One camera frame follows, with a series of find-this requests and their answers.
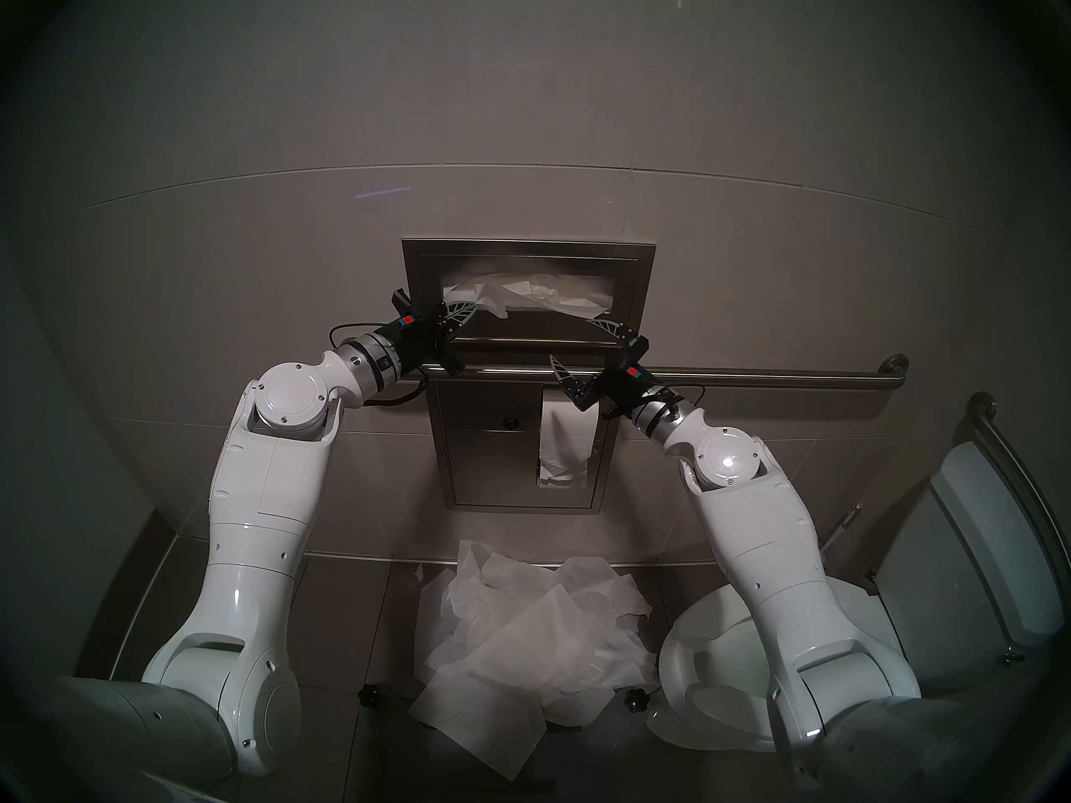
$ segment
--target toilet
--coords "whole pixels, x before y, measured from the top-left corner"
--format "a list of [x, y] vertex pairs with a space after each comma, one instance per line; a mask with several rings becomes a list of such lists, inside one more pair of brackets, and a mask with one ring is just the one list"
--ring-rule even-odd
[[[978, 684], [1064, 624], [1056, 581], [1015, 500], [974, 443], [930, 479], [877, 572], [879, 595], [829, 578], [845, 616], [900, 651], [925, 693]], [[685, 610], [659, 655], [647, 725], [685, 748], [774, 751], [770, 668], [726, 585]]]

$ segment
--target paper towel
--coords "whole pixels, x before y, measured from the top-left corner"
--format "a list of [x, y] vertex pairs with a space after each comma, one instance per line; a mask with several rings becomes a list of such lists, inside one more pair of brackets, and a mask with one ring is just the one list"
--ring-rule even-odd
[[539, 426], [539, 484], [546, 487], [584, 486], [588, 458], [599, 425], [599, 404], [580, 411], [559, 388], [543, 389]]
[[499, 319], [511, 309], [534, 308], [594, 319], [614, 306], [614, 287], [602, 276], [454, 274], [442, 277], [442, 301], [476, 302]]
[[409, 709], [509, 779], [545, 723], [589, 725], [614, 688], [653, 686], [654, 654], [636, 636], [651, 607], [602, 558], [555, 571], [462, 541], [457, 572], [421, 592]]

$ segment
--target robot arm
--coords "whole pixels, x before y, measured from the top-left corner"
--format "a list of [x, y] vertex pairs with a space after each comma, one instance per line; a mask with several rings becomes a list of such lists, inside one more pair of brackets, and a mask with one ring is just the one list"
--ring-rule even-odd
[[603, 416], [628, 415], [680, 473], [719, 566], [748, 605], [770, 664], [767, 707], [782, 757], [798, 785], [817, 774], [828, 728], [863, 702], [918, 697], [899, 652], [859, 630], [826, 579], [814, 525], [781, 466], [757, 437], [710, 427], [702, 409], [639, 365], [647, 339], [593, 320], [622, 349], [583, 383], [554, 358], [562, 390], [582, 409], [605, 397]]
[[395, 321], [346, 339], [318, 365], [275, 365], [245, 387], [212, 479], [200, 596], [142, 676], [215, 709], [241, 774], [277, 771], [297, 743], [286, 625], [343, 408], [395, 404], [373, 397], [424, 363], [451, 375], [464, 367], [447, 343], [476, 305], [421, 310], [402, 290], [392, 301]]

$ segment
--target stainless steel grab bar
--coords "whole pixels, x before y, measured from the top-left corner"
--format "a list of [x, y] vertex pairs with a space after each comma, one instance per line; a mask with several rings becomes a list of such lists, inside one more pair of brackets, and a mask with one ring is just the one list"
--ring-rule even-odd
[[996, 413], [996, 402], [984, 391], [979, 391], [967, 400], [967, 419], [979, 435], [978, 444], [1019, 500], [1056, 578], [1064, 615], [1071, 616], [1071, 556], [1068, 555], [1064, 532], [1041, 487], [1011, 443], [993, 424]]
[[[889, 357], [877, 372], [843, 370], [726, 370], [724, 368], [647, 368], [654, 378], [667, 385], [707, 385], [711, 388], [776, 388], [836, 389], [840, 391], [892, 391], [904, 384], [907, 357]], [[542, 382], [555, 383], [554, 370], [547, 365], [468, 365], [456, 377], [450, 377], [438, 365], [426, 365], [433, 380], [470, 380], [479, 382]], [[590, 377], [599, 368], [569, 366], [578, 377]]]

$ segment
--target floor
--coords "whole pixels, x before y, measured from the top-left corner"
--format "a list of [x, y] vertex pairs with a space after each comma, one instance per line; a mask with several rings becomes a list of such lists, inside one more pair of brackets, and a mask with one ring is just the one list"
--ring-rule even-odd
[[[116, 679], [140, 679], [200, 591], [208, 543], [178, 537], [131, 630]], [[301, 745], [273, 777], [232, 777], [211, 793], [258, 801], [780, 801], [791, 799], [774, 755], [690, 752], [651, 734], [619, 697], [583, 731], [550, 731], [514, 783], [406, 713], [422, 685], [412, 675], [412, 632], [425, 564], [306, 557], [288, 628], [301, 685]], [[631, 567], [653, 611], [640, 624], [650, 650], [676, 618], [725, 584], [714, 565]], [[362, 709], [357, 692], [383, 686]]]

